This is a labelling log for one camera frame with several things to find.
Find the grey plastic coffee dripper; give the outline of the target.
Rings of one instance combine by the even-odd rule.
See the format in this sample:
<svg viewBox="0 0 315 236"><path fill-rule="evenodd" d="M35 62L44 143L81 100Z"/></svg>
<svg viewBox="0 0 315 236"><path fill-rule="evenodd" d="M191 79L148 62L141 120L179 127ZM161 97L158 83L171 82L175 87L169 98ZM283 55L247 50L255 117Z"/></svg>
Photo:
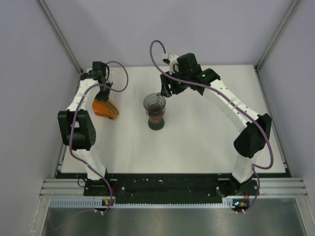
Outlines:
<svg viewBox="0 0 315 236"><path fill-rule="evenodd" d="M165 111L166 99L160 93L151 93L143 101L148 116L158 116Z"/></svg>

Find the red rimmed coffee server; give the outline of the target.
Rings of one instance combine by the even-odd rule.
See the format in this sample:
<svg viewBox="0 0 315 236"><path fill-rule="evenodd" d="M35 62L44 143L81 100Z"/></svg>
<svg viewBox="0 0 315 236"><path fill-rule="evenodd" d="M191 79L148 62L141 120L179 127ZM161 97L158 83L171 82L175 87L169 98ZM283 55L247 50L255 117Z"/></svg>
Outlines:
<svg viewBox="0 0 315 236"><path fill-rule="evenodd" d="M149 112L147 111L146 114L148 116L148 126L154 130L154 131L158 131L161 130L164 125L165 125L165 121L164 121L164 110L161 111L156 111L156 112Z"/></svg>

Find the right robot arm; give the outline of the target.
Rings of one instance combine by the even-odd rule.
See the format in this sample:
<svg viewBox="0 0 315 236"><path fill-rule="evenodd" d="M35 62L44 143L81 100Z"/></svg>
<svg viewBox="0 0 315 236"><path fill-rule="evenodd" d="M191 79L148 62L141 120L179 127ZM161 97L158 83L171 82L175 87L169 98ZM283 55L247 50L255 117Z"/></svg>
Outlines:
<svg viewBox="0 0 315 236"><path fill-rule="evenodd" d="M235 179L229 187L234 194L242 194L248 188L247 180L252 177L259 152L269 142L271 117L246 106L225 86L218 73L210 68L203 70L193 53L180 57L165 53L162 60L169 66L160 75L162 96L171 97L190 88L213 102L239 131L233 142L238 153L232 171Z"/></svg>

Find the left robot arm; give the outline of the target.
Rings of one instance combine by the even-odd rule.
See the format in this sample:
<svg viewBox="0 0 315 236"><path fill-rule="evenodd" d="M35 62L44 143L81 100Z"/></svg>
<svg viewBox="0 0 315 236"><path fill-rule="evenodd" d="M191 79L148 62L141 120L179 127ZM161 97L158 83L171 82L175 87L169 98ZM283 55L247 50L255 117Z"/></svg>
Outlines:
<svg viewBox="0 0 315 236"><path fill-rule="evenodd" d="M112 87L109 67L94 61L91 70L80 76L78 91L71 104L58 112L58 123L63 144L68 146L71 157L84 165L87 177L96 180L95 190L106 195L112 184L105 179L106 168L101 163L96 149L96 129L91 119L93 102L107 101Z"/></svg>

